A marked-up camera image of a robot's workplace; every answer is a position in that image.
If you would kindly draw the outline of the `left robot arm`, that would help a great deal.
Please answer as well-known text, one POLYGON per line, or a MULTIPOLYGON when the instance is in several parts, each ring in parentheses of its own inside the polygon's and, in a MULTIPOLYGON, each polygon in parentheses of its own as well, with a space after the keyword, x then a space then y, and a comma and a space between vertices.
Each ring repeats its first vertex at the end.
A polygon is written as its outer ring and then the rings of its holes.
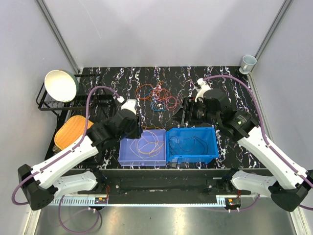
POLYGON ((64 174, 84 160, 117 145, 123 138, 140 138, 142 129, 134 108, 122 108, 112 118, 92 125, 85 136, 50 159, 18 168, 19 188, 32 210, 40 210, 59 195, 79 191, 100 194, 105 190, 101 174, 87 173, 65 177, 64 174))

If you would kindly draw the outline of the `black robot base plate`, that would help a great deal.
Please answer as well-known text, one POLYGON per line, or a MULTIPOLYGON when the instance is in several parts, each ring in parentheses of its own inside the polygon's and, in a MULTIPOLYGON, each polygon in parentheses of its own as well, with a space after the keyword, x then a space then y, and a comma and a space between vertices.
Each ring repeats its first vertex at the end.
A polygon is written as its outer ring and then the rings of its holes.
POLYGON ((238 191, 220 182, 223 169, 105 169, 110 204, 205 204, 238 191))

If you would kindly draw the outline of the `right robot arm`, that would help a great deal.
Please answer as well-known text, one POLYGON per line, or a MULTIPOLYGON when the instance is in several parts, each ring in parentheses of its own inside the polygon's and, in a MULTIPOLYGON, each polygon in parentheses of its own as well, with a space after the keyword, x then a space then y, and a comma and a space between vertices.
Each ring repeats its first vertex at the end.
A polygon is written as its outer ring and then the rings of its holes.
POLYGON ((271 172, 262 176, 232 169, 222 177, 224 192, 246 190, 267 196, 280 208, 292 212, 300 206, 313 185, 313 172, 292 161, 262 134, 259 121, 248 112, 232 108, 226 93, 219 89, 200 91, 185 97, 172 119, 181 124, 214 123, 222 134, 251 152, 271 172))

